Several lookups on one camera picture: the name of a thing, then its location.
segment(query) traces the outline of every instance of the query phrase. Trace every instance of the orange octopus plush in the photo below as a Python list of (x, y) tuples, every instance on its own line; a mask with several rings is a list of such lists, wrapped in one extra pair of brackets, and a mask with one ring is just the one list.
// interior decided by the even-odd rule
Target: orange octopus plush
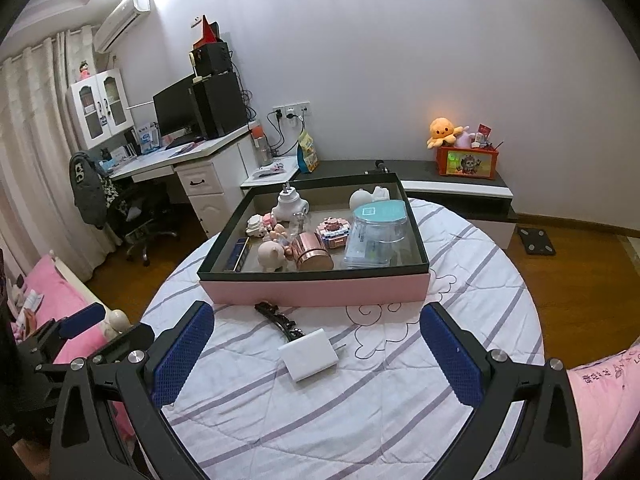
[(462, 126), (457, 128), (444, 117), (439, 117), (429, 126), (430, 138), (427, 140), (427, 148), (439, 148), (443, 142), (453, 144), (456, 142), (456, 136), (461, 134), (465, 129)]

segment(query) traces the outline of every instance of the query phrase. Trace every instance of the rose gold canister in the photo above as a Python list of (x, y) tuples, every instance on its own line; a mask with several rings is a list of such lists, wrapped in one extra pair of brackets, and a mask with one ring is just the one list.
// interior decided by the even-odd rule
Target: rose gold canister
[(318, 233), (300, 233), (291, 243), (293, 260), (298, 270), (332, 270), (331, 259)]

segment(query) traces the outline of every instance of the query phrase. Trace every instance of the pink figurine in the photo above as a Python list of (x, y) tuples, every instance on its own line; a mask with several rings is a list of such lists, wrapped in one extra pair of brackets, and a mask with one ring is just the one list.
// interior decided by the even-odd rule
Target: pink figurine
[(276, 227), (277, 220), (273, 213), (267, 213), (262, 217), (262, 225), (267, 228), (267, 231), (271, 231), (274, 227)]
[(329, 249), (344, 247), (347, 244), (347, 237), (351, 226), (344, 218), (327, 218), (316, 229), (316, 233)]
[(86, 61), (83, 61), (80, 63), (80, 81), (87, 79), (88, 77), (91, 77), (91, 74), (89, 74), (89, 64)]
[(453, 145), (456, 148), (463, 148), (464, 150), (468, 150), (471, 148), (471, 143), (476, 140), (476, 134), (470, 134), (468, 132), (469, 127), (466, 127), (466, 130), (456, 137), (456, 142)]

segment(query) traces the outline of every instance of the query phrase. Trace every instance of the metal screw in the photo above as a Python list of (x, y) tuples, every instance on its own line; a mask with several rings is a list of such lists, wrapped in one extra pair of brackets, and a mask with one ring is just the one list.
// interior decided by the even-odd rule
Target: metal screw
[(144, 358), (145, 358), (145, 353), (143, 350), (134, 350), (133, 352), (130, 352), (129, 355), (127, 356), (127, 359), (129, 360), (130, 363), (139, 363)]
[(75, 372), (78, 371), (83, 366), (84, 366), (84, 359), (82, 359), (81, 357), (77, 357), (73, 361), (71, 361), (71, 369)]
[(560, 359), (556, 359), (555, 357), (549, 359), (549, 366), (551, 366), (556, 372), (559, 372), (564, 368), (562, 361)]
[(500, 350), (499, 348), (494, 348), (493, 350), (491, 350), (491, 358), (494, 361), (503, 363), (509, 358), (509, 355), (504, 350)]

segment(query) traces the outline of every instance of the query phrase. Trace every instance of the clear plastic container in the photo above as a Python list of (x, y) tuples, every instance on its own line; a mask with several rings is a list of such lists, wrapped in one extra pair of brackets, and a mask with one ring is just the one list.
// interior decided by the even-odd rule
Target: clear plastic container
[(262, 127), (256, 126), (253, 130), (251, 130), (251, 136), (254, 140), (255, 151), (258, 155), (260, 167), (263, 168), (270, 165), (273, 161), (273, 157), (271, 156), (269, 141), (264, 135), (264, 130), (262, 129)]
[(407, 224), (402, 200), (384, 200), (356, 208), (344, 251), (344, 267), (367, 269), (397, 265)]

